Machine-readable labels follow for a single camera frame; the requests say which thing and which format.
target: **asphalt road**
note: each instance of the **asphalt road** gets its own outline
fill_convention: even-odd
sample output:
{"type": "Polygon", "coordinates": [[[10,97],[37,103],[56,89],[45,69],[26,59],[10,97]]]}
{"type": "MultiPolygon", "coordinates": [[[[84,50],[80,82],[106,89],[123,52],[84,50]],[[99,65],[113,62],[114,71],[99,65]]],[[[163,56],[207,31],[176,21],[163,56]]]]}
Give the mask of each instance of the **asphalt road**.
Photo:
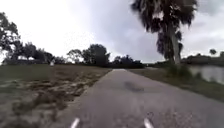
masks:
{"type": "Polygon", "coordinates": [[[113,70],[89,88],[52,128],[224,128],[224,104],[153,81],[126,70],[113,70]]]}

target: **grass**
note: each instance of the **grass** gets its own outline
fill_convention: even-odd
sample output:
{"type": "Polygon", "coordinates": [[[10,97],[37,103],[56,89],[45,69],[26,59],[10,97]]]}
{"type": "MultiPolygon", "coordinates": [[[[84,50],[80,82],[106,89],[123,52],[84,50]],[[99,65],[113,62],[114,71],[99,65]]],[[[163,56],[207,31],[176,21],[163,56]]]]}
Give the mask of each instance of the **grass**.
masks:
{"type": "Polygon", "coordinates": [[[129,71],[224,102],[224,85],[216,82],[208,82],[195,77],[189,79],[169,77],[163,69],[131,69],[129,71]]]}
{"type": "Polygon", "coordinates": [[[106,68],[77,65],[0,66],[0,115],[6,117],[0,127],[18,128],[20,118],[17,117],[23,116],[38,118],[43,122],[45,118],[40,118],[40,114],[53,122],[57,121],[58,111],[63,111],[69,102],[109,71],[106,68]],[[10,122],[12,113],[15,120],[10,122]]]}

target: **tree trunk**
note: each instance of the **tree trunk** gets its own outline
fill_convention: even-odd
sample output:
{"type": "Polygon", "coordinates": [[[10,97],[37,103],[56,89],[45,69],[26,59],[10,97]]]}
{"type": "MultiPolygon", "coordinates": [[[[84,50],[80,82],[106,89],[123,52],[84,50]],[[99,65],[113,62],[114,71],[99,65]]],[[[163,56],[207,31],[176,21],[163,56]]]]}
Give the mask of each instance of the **tree trunk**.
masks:
{"type": "Polygon", "coordinates": [[[175,36],[175,30],[172,26],[170,26],[168,28],[168,32],[169,32],[169,36],[171,38],[172,41],[172,45],[173,45],[173,52],[174,52],[174,62],[176,66],[180,66],[180,54],[179,54],[179,45],[178,45],[178,41],[177,38],[175,36]]]}

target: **water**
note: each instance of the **water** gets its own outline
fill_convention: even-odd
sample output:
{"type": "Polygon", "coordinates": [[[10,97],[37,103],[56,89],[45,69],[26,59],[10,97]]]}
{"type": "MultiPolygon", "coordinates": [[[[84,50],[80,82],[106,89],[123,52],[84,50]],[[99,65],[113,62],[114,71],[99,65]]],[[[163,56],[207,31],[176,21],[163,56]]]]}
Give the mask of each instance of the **water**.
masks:
{"type": "Polygon", "coordinates": [[[217,66],[191,66],[193,75],[201,73],[202,78],[207,81],[215,81],[224,84],[224,68],[217,66]]]}

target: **sky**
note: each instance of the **sky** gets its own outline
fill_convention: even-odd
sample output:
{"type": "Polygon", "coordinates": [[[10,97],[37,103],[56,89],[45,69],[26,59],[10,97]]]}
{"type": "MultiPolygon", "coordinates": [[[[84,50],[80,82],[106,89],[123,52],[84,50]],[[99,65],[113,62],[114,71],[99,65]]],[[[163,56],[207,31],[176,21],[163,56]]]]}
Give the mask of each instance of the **sky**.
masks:
{"type": "MultiPolygon", "coordinates": [[[[132,0],[0,0],[0,12],[17,24],[24,43],[32,42],[57,56],[90,44],[104,45],[117,55],[143,62],[163,57],[156,51],[156,34],[146,33],[131,11],[132,0]]],[[[190,27],[182,27],[182,56],[224,51],[224,1],[199,0],[190,27]]]]}

